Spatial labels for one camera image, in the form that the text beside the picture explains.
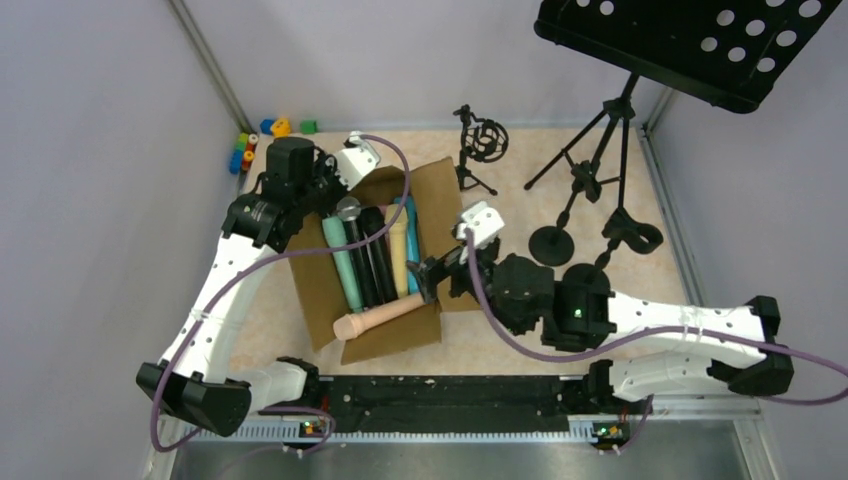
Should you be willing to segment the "black round-base stand with clip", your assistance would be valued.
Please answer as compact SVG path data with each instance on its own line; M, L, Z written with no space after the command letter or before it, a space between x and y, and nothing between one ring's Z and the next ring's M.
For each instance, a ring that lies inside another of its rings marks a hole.
M597 168L590 160L584 160L571 168L574 180L571 195L565 208L559 213L556 223L535 230L529 241L531 256L539 263L557 267L566 264L573 256L575 244L566 231L572 208L578 196L583 194L590 203L596 203L601 196L602 186L596 178Z

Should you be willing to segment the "black microphone silver grille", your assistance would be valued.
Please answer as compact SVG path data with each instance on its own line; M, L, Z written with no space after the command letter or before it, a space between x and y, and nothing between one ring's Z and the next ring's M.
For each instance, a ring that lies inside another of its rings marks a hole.
M359 201L351 196L344 197L337 204L337 217L343 223L349 245L364 241L366 238L358 223L361 210ZM351 249L349 253L360 287L364 309L378 306L381 298L367 247L359 246Z

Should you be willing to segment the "brown cardboard box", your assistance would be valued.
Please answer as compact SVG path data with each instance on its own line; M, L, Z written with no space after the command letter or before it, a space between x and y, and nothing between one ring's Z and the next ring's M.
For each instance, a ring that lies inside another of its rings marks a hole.
M341 227L344 244L353 242L353 233L361 237L375 233L389 219L385 207L393 204L408 187L416 213L408 218L417 227L418 252L422 257L440 257L457 246L452 229L463 204L451 157L444 157L412 170L406 176L395 166L375 170L351 192L363 213L352 223ZM348 253L354 283L366 309L399 299L398 282L393 275L390 239L383 237L367 247ZM305 325L314 350L335 340L333 323L351 312L345 287L337 268L336 255L319 254L295 257L290 266L303 311ZM397 319L370 329L357 338L344 342L340 363L343 366L400 354L442 339L444 313L478 310L469 294L451 296L450 283L437 288L434 303L424 305Z

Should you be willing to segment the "beige pink microphone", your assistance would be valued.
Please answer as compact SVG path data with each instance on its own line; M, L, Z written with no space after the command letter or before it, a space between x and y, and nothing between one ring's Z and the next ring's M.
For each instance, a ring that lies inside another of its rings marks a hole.
M335 337L340 341L349 341L377 326L395 320L425 305L420 293L408 295L364 312L346 314L332 325Z

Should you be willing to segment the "black round-base stand with holder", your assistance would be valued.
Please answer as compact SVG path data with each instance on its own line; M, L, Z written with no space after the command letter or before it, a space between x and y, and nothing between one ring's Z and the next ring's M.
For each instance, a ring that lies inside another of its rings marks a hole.
M612 254L625 244L639 255L648 255L664 243L661 230L649 223L635 220L624 207L617 207L602 230L607 240L606 249L590 263L578 263L569 267L563 274L566 284L588 286L596 290L610 290L611 283L605 273Z

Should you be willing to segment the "black shock mount tripod stand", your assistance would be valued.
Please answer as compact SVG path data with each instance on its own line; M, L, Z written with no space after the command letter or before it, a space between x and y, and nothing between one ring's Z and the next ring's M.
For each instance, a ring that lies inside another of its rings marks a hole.
M471 171L468 161L488 164L501 160L509 147L506 128L490 118L478 117L468 104L460 106L453 115L458 117L462 124L459 163L455 167L459 189L467 191L482 187L490 195L497 196L496 189Z

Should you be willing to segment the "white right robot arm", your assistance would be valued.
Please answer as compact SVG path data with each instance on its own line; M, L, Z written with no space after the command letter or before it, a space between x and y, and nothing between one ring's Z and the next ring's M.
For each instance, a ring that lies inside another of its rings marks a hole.
M794 377L791 355L775 341L780 314L771 297L717 309L650 301L597 281L558 280L551 268L515 254L498 260L495 247L473 255L458 247L408 268L425 299L443 281L454 296L470 294L507 340L539 328L553 353L516 344L524 355L591 361L587 388L594 397L636 402L715 387L774 397Z

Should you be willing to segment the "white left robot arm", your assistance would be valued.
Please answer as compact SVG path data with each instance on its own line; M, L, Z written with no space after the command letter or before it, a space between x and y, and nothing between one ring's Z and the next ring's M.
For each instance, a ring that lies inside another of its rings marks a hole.
M343 151L284 137L266 150L266 169L228 206L207 278L184 325L156 362L143 363L136 383L151 399L150 433L166 414L220 436L246 417L298 400L312 367L280 358L265 367L230 371L246 315L276 255L313 213L326 213L349 190Z

